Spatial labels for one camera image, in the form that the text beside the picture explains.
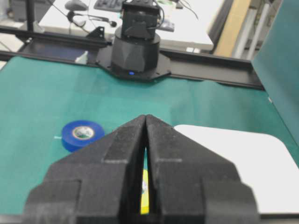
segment mounting plate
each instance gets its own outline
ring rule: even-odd
[[[158,65],[156,68],[145,72],[135,72],[123,70],[120,67],[111,63],[112,48],[113,46],[101,48],[98,52],[96,62],[100,67],[109,71],[113,76],[117,78],[148,82],[162,76],[171,75],[170,59],[160,53],[158,57]]]

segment computer mouse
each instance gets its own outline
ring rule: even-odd
[[[88,6],[80,0],[70,0],[64,7],[70,11],[85,11],[88,9]]]

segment green table surface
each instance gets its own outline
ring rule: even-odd
[[[0,107],[0,214],[22,213],[49,165],[68,155],[59,137],[78,119],[106,133],[140,114],[173,126],[267,133],[299,164],[299,148],[264,91],[175,78],[124,81],[98,68],[15,57],[0,72]]]

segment white board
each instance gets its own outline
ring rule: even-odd
[[[233,162],[243,183],[254,192],[261,214],[299,213],[299,169],[279,139],[201,126],[175,129]]]

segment keyboard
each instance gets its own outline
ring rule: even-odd
[[[120,12],[124,0],[97,0],[94,9],[105,10],[110,12]]]

